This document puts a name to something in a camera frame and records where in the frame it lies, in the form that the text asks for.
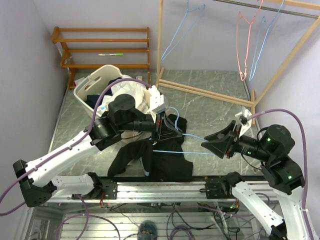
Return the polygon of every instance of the laundry basket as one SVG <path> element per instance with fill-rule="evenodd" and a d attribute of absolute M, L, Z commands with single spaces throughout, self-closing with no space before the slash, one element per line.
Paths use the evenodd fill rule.
<path fill-rule="evenodd" d="M 87 76 L 82 82 L 76 85 L 73 94 L 75 98 L 81 103 L 86 113 L 92 118 L 94 110 L 86 104 L 88 95 L 101 94 L 103 90 L 108 86 L 111 80 L 117 78 L 131 78 L 128 75 L 123 75 L 120 69 L 113 65 L 104 65 Z M 148 90 L 145 90 L 143 99 L 150 107 L 150 94 Z M 96 113 L 95 118 L 101 117 L 101 114 Z M 125 143 L 133 142 L 138 139 L 134 136 L 138 136 L 137 132 L 124 132 L 121 136 L 123 139 L 131 138 L 130 140 L 123 140 Z"/>

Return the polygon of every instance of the wooden shelf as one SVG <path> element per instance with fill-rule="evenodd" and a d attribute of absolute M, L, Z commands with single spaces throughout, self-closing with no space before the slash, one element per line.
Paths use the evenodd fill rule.
<path fill-rule="evenodd" d="M 146 38 L 63 38 L 62 32 L 141 32 Z M 71 53 L 147 53 L 147 63 L 112 64 L 119 69 L 147 69 L 148 83 L 151 83 L 150 73 L 150 34 L 147 28 L 59 28 L 56 26 L 51 35 L 51 41 L 60 43 L 63 49 L 60 66 L 69 69 L 69 89 L 74 88 L 76 69 L 98 69 L 105 64 L 75 63 Z M 68 48 L 67 43 L 146 43 L 146 48 Z"/>

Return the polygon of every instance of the metal rod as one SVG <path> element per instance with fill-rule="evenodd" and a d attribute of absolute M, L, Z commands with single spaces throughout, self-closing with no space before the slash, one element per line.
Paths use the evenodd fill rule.
<path fill-rule="evenodd" d="M 231 1 L 231 0 L 213 0 L 213 1 L 226 3 L 226 4 L 239 5 L 239 6 L 249 7 L 249 8 L 253 8 L 253 9 L 258 9 L 260 7 L 259 5 L 253 5 L 253 4 L 239 2 L 239 1 Z M 278 12 L 279 11 L 279 9 L 277 9 L 277 8 L 266 7 L 266 6 L 262 6 L 261 9 L 266 10 L 266 11 L 270 11 L 270 12 Z M 319 17 L 317 15 L 311 15 L 311 14 L 306 14 L 306 13 L 296 12 L 296 11 L 287 11 L 287 10 L 282 10 L 282 9 L 279 12 L 282 14 L 289 14 L 289 15 L 305 17 L 305 18 L 310 18 L 310 19 L 318 19 L 318 17 Z"/>

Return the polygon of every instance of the black fabric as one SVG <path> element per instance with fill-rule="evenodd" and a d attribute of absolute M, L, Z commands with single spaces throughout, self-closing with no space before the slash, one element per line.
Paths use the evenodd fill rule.
<path fill-rule="evenodd" d="M 122 77 L 118 77 L 116 79 L 110 80 L 108 83 L 108 86 L 110 84 L 112 84 L 114 81 L 117 81 L 118 79 L 122 79 Z M 108 91 L 106 91 L 106 93 L 104 95 L 112 96 L 113 94 L 112 94 L 111 88 Z M 99 94 L 87 95 L 85 103 L 88 104 L 88 106 L 90 108 L 94 109 L 96 106 L 96 103 L 98 101 L 99 96 L 100 96 Z"/>
<path fill-rule="evenodd" d="M 172 122 L 177 118 L 173 114 L 168 117 Z M 183 133 L 186 133 L 187 120 L 180 117 L 177 126 Z M 162 128 L 161 134 L 166 132 L 169 130 Z M 107 175 L 113 177 L 124 173 L 125 167 L 131 160 L 141 158 L 144 170 L 150 172 L 149 181 L 190 182 L 192 181 L 193 163 L 187 161 L 183 153 L 153 152 L 153 150 L 182 152 L 181 145 L 184 141 L 185 137 L 182 136 L 158 141 L 155 145 L 152 145 L 148 139 L 131 142 L 119 150 Z"/>

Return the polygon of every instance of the gray tile floor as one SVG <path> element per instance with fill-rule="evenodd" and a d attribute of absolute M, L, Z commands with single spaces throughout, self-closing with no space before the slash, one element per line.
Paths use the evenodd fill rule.
<path fill-rule="evenodd" d="M 132 77 L 143 76 L 147 80 L 147 73 L 141 71 L 122 70 L 123 74 Z M 86 77 L 88 72 L 77 73 L 76 79 Z M 162 78 L 189 86 L 226 94 L 229 96 L 248 99 L 243 83 L 239 79 L 237 72 L 231 71 L 203 71 L 203 70 L 165 70 Z M 151 73 L 151 83 L 156 79 L 155 71 Z M 168 98 L 169 105 L 179 110 L 182 117 L 188 121 L 187 133 L 204 137 L 225 128 L 240 112 L 242 106 L 182 92 L 175 89 L 160 87 L 159 90 Z M 57 127 L 53 142 L 53 149 L 61 146 L 78 134 L 90 123 L 90 117 L 86 114 L 81 104 L 75 99 L 73 91 L 67 92 L 66 100 L 62 109 L 62 115 Z M 257 133 L 256 127 L 252 127 L 247 134 L 251 137 Z M 201 141 L 197 138 L 187 137 L 182 148 L 185 152 L 203 152 L 208 150 L 201 147 Z M 124 146 L 123 142 L 118 142 L 104 151 L 87 157 L 74 166 L 63 171 L 62 176 L 77 176 L 87 172 L 95 172 L 99 176 L 106 176 L 109 166 L 117 155 L 118 150 Z M 213 155 L 186 153 L 185 159 L 193 162 L 193 175 L 225 175 L 238 171 L 242 175 L 258 174 L 241 159 L 239 154 L 227 159 L 220 159 Z M 250 159 L 248 161 L 254 166 L 259 162 Z M 143 170 L 138 161 L 133 160 L 126 169 L 123 176 L 143 176 Z"/>

